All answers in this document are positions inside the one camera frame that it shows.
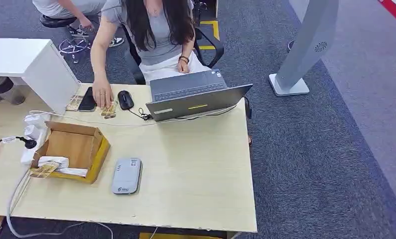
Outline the person's right hand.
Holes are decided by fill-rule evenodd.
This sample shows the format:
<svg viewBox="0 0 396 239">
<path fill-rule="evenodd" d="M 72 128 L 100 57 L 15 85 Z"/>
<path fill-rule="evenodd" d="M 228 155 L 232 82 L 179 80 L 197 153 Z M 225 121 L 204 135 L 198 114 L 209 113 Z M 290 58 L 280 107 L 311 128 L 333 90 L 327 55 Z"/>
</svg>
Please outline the person's right hand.
<svg viewBox="0 0 396 239">
<path fill-rule="evenodd" d="M 111 85 L 104 76 L 95 76 L 92 86 L 93 97 L 98 107 L 102 109 L 108 109 L 113 102 L 113 92 Z"/>
</svg>

